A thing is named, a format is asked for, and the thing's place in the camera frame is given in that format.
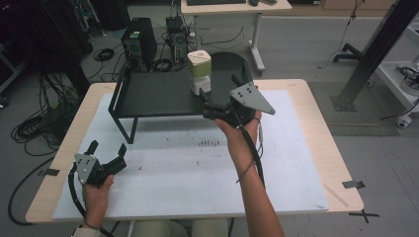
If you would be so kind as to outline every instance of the hand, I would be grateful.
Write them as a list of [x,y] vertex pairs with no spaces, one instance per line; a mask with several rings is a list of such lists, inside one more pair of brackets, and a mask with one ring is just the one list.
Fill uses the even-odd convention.
[[[260,120],[261,117],[261,112],[257,111],[255,114],[255,118]],[[244,126],[244,128],[247,130],[250,137],[252,138],[253,143],[256,143],[258,136],[259,122],[256,119],[250,120]],[[234,162],[237,172],[243,172],[243,169],[246,169],[250,162],[253,160],[253,156],[252,152],[250,151],[249,145],[247,144],[243,134],[241,133],[241,130],[231,127],[230,124],[219,118],[216,118],[214,122],[227,137],[228,151],[230,152],[231,159]]]
[[85,222],[89,225],[100,228],[108,209],[108,193],[114,182],[114,176],[110,175],[102,187],[85,185],[86,217]]

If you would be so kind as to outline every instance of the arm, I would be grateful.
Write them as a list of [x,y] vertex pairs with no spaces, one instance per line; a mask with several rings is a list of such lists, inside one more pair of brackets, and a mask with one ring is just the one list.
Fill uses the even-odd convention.
[[[255,117],[259,119],[261,113],[257,112]],[[253,160],[249,145],[246,143],[239,129],[234,129],[221,119],[216,119],[214,122],[227,137],[228,151],[230,152],[237,175],[241,177]],[[252,137],[253,142],[256,142],[258,121],[252,119],[245,125],[245,128]],[[281,223],[275,214],[274,208],[269,201],[268,195],[254,166],[241,177],[240,188],[243,195],[249,235],[251,237],[285,236]]]
[[74,237],[97,237],[101,236],[99,229],[105,218],[108,208],[108,193],[114,182],[114,176],[109,176],[102,187],[84,186],[86,197],[86,216],[84,223],[76,229]]

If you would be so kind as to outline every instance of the white tabletop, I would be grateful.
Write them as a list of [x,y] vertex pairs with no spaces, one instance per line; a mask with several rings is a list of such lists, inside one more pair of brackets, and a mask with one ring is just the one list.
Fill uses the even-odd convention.
[[287,0],[278,0],[278,3],[273,6],[259,2],[256,7],[251,6],[249,3],[188,6],[186,1],[187,0],[181,0],[181,12],[186,16],[233,13],[268,13],[287,11],[292,8]]
[[[262,91],[275,108],[263,115],[266,190],[277,214],[321,212],[328,203],[304,135],[286,90]],[[108,112],[105,95],[83,139],[79,153],[92,140],[101,163],[115,158],[124,137]],[[132,119],[124,119],[126,128]],[[133,144],[126,144],[127,167],[116,175],[107,218],[179,219],[244,216],[237,175],[227,141],[209,119],[140,118]],[[81,197],[81,186],[76,190]],[[79,219],[64,185],[55,210],[57,220]]]
[[[340,155],[326,122],[305,83],[300,79],[258,80],[255,83],[263,90],[287,90],[292,98],[299,124],[309,147],[323,191],[331,212],[359,211],[364,207],[356,189],[345,189],[342,182],[351,181],[351,175]],[[83,137],[97,111],[104,94],[113,93],[116,83],[97,83],[90,87],[77,112],[51,169],[60,171],[57,176],[46,176],[32,202],[27,220],[33,223],[52,222],[65,184],[67,171],[80,150]]]

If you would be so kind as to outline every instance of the sleeve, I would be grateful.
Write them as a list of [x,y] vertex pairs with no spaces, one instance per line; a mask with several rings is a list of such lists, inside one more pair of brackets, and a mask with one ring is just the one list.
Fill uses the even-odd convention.
[[101,237],[101,231],[90,228],[78,227],[73,234],[73,237]]

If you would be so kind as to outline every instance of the person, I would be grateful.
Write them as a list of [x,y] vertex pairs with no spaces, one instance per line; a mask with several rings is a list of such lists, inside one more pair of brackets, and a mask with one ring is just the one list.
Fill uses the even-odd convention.
[[[250,134],[254,143],[257,140],[261,116],[261,113],[257,112],[255,118],[245,125],[245,129]],[[240,177],[240,188],[246,212],[249,236],[285,236],[256,168],[252,166],[250,169],[247,169],[253,161],[253,156],[240,129],[235,129],[224,120],[218,118],[214,122],[227,138],[228,151],[237,171],[237,176]],[[99,189],[89,185],[84,187],[87,214],[84,223],[76,229],[73,235],[74,237],[101,236],[99,228],[105,218],[108,207],[108,192],[113,181],[114,176],[109,176],[104,185]],[[194,227],[200,224],[201,227],[197,227],[197,229],[201,229],[202,233],[207,231],[211,232],[215,229],[215,234],[201,236],[226,236],[227,234],[225,232],[225,219],[194,221]],[[150,232],[153,233],[153,236],[176,236],[176,234],[178,234],[177,236],[187,236],[186,231],[184,229],[182,230],[182,226],[172,221],[137,221],[135,222],[131,236],[150,237]],[[193,236],[200,236],[200,234],[193,233]]]

